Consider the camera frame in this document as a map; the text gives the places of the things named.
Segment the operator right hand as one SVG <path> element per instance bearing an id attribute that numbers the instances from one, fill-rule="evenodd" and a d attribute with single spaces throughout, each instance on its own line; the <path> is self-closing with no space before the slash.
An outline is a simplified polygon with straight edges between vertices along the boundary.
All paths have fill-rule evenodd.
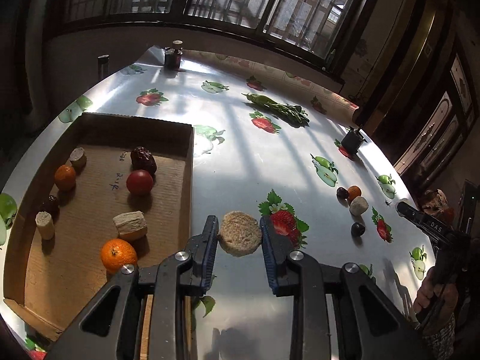
<path id="1" fill-rule="evenodd" d="M 447 283 L 445 285 L 434 284 L 434 275 L 435 267 L 431 267 L 417 291 L 416 299 L 413 303 L 413 311 L 416 314 L 420 313 L 431 304 L 434 296 L 436 296 L 443 302 L 443 305 L 440 308 L 438 316 L 432 318 L 429 325 L 431 328 L 433 328 L 433 326 L 442 328 L 450 321 L 454 313 L 458 301 L 458 291 L 453 283 Z"/>

